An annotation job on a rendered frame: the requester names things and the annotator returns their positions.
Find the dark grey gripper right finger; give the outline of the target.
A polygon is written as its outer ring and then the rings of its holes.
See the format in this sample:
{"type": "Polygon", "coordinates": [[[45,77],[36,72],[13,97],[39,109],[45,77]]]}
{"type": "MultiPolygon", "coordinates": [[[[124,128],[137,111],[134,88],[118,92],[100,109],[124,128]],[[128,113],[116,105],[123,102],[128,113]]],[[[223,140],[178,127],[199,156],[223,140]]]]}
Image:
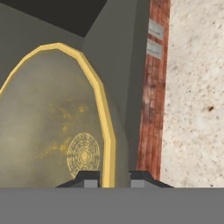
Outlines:
{"type": "Polygon", "coordinates": [[[155,180],[148,171],[130,171],[129,186],[131,188],[172,188],[171,185],[155,180]]]}

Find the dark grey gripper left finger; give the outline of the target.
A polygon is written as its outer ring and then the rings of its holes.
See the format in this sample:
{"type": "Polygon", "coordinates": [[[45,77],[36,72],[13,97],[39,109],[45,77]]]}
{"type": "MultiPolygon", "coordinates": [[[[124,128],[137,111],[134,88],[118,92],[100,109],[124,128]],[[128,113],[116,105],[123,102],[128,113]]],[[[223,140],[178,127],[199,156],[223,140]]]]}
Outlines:
{"type": "Polygon", "coordinates": [[[99,188],[100,172],[99,171],[79,171],[74,179],[67,181],[58,187],[75,187],[75,188],[99,188]]]}

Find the grey bowl with yellow rim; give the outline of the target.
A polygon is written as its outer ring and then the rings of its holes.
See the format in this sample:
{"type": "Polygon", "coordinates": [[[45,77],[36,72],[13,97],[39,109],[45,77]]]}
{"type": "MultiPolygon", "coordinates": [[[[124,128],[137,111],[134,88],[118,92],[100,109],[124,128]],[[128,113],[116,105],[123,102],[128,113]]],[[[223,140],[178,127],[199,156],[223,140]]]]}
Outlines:
{"type": "Polygon", "coordinates": [[[41,45],[0,88],[0,187],[56,187],[86,173],[102,188],[128,186],[119,108],[82,52],[41,45]]]}

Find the brown wooden cabinet door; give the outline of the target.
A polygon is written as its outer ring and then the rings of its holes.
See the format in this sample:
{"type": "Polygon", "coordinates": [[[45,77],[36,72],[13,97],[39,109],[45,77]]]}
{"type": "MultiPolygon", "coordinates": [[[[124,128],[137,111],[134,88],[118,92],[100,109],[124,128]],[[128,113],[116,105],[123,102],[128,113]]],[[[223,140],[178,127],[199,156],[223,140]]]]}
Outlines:
{"type": "Polygon", "coordinates": [[[164,28],[164,36],[153,31],[147,34],[148,40],[162,46],[162,59],[146,53],[136,168],[148,171],[156,180],[161,171],[170,10],[171,0],[150,0],[149,18],[164,28]]]}

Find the pale grey cabinet hinge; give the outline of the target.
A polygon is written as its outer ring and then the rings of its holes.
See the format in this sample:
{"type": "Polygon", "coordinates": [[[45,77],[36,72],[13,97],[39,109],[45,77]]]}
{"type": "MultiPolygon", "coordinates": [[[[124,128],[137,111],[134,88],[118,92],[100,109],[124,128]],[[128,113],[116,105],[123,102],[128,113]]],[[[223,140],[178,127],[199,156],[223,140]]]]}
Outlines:
{"type": "Polygon", "coordinates": [[[164,38],[164,27],[156,21],[150,19],[148,33],[155,38],[162,40],[164,38]]]}
{"type": "Polygon", "coordinates": [[[163,47],[160,44],[158,44],[157,42],[148,38],[147,39],[146,52],[150,56],[161,60],[162,56],[163,56],[163,47]]]}

